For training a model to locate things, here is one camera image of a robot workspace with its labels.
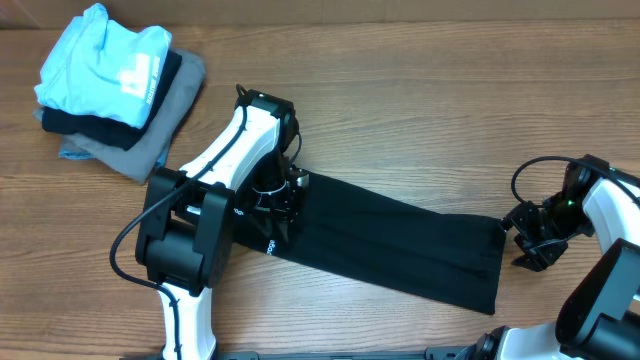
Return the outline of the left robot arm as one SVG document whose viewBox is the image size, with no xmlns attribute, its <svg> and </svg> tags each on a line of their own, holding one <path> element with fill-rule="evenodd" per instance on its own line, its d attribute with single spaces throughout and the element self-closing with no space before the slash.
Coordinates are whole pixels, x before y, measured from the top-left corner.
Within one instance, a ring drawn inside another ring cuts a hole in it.
<svg viewBox="0 0 640 360">
<path fill-rule="evenodd" d="M 234 233 L 250 231 L 271 253 L 290 243 L 308 183 L 285 152 L 301 139 L 294 105 L 236 88 L 227 128 L 178 170 L 160 168 L 147 187 L 135 248 L 164 316 L 161 359 L 213 359 L 212 294 Z"/>
</svg>

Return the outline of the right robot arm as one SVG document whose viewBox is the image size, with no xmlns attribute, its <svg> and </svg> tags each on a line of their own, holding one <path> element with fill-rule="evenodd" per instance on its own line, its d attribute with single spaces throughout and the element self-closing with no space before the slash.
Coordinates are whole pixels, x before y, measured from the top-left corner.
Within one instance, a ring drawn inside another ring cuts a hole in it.
<svg viewBox="0 0 640 360">
<path fill-rule="evenodd" d="M 595 236 L 602 256 L 571 293 L 557 319 L 503 326 L 457 353 L 461 360 L 574 360 L 639 357 L 639 180 L 586 154 L 566 158 L 561 190 L 540 204 L 520 200 L 502 220 L 516 230 L 514 265 L 542 271 L 578 235 Z"/>
</svg>

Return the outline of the black t-shirt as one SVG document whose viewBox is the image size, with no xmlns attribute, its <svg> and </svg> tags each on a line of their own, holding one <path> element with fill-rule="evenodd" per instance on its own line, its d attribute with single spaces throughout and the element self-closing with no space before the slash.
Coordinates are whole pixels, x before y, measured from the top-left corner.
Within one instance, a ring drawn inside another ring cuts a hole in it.
<svg viewBox="0 0 640 360">
<path fill-rule="evenodd" d="M 440 214 L 313 173 L 290 242 L 244 216 L 234 240 L 263 254 L 480 313 L 495 312 L 505 232 L 496 218 Z"/>
</svg>

